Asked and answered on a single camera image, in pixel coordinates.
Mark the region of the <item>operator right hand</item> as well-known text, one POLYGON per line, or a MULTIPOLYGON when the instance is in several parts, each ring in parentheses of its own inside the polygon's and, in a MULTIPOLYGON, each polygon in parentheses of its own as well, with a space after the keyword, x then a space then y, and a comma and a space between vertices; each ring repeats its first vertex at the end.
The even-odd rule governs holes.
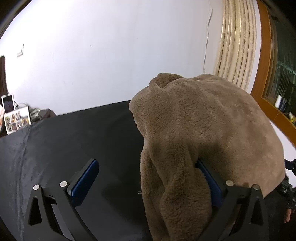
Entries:
POLYGON ((284 223, 288 223, 290 221, 291 214, 292 214, 292 210, 288 208, 285 212, 284 223))

